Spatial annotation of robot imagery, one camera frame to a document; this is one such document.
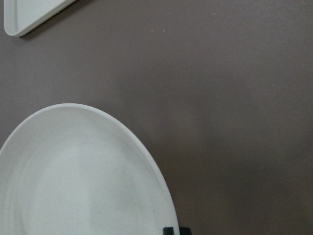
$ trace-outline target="plate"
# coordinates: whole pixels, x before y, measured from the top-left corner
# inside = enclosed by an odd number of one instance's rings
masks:
[[[0,234],[179,235],[165,180],[140,140],[90,106],[24,120],[0,150]]]
[[[75,0],[4,0],[4,30],[20,37]]]

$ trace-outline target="black object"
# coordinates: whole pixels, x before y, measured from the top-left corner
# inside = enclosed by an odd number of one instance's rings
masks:
[[[192,235],[190,228],[187,228],[187,227],[180,227],[179,233],[180,235]],[[163,235],[174,235],[173,227],[163,228]]]

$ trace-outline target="gray surface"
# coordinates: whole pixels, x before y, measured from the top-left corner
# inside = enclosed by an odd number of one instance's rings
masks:
[[[79,0],[22,38],[2,30],[0,144],[43,107],[91,105],[147,146],[194,235],[313,234],[312,12]]]

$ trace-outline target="white plate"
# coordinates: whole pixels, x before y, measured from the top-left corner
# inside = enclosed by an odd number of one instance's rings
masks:
[[[163,227],[179,235],[159,168],[98,109],[44,108],[0,150],[1,235],[162,235]]]
[[[4,0],[4,29],[20,37],[75,0]]]

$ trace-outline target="tabletop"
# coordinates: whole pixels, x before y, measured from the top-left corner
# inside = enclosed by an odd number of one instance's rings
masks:
[[[194,235],[313,234],[312,11],[78,0],[21,38],[2,29],[0,145],[43,107],[90,105],[144,143]]]

